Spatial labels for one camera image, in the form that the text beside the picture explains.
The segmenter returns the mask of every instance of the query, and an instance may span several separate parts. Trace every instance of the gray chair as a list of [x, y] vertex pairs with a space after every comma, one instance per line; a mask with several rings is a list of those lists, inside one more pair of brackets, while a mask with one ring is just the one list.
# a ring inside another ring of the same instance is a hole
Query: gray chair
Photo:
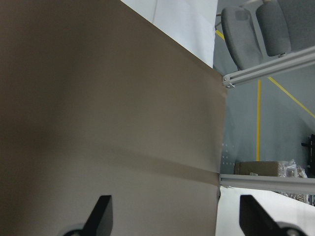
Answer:
[[230, 55], [240, 70], [262, 62], [251, 13], [242, 7], [226, 7], [221, 13], [222, 30]]
[[[268, 56], [283, 55], [315, 45], [315, 0], [270, 0], [256, 11]], [[227, 48], [238, 69], [262, 62], [252, 17], [243, 7], [221, 13]]]

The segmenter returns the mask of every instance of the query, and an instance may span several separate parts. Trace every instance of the white panel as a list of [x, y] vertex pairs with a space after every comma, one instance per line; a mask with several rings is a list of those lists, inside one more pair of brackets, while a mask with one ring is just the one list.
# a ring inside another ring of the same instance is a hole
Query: white panel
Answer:
[[157, 0], [121, 0], [152, 23]]
[[200, 9], [201, 5], [193, 7], [185, 1], [157, 0], [153, 24], [212, 67], [214, 23], [201, 15], [197, 8]]
[[313, 235], [315, 232], [314, 206], [265, 190], [221, 187], [220, 191], [217, 236], [244, 235], [239, 226], [240, 196], [244, 194], [253, 195], [276, 222], [297, 225], [308, 235]]
[[216, 23], [218, 0], [185, 0], [191, 7], [202, 15], [211, 25]]

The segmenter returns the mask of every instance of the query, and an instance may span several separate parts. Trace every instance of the yellow tape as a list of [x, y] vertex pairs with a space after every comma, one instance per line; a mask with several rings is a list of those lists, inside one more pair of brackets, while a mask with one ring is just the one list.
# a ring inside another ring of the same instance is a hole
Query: yellow tape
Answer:
[[216, 33], [218, 36], [221, 37], [221, 39], [225, 40], [223, 33], [221, 33], [220, 31], [216, 30]]
[[284, 87], [282, 87], [274, 78], [268, 77], [268, 79], [274, 83], [278, 88], [280, 88], [286, 95], [288, 95], [294, 102], [296, 102], [300, 107], [302, 107], [308, 114], [310, 114], [313, 118], [315, 118], [315, 115], [307, 109], [299, 100], [297, 100], [291, 93], [289, 93], [287, 90], [285, 90]]
[[258, 80], [257, 87], [257, 137], [256, 137], [256, 161], [260, 161], [260, 97], [261, 97], [261, 80]]

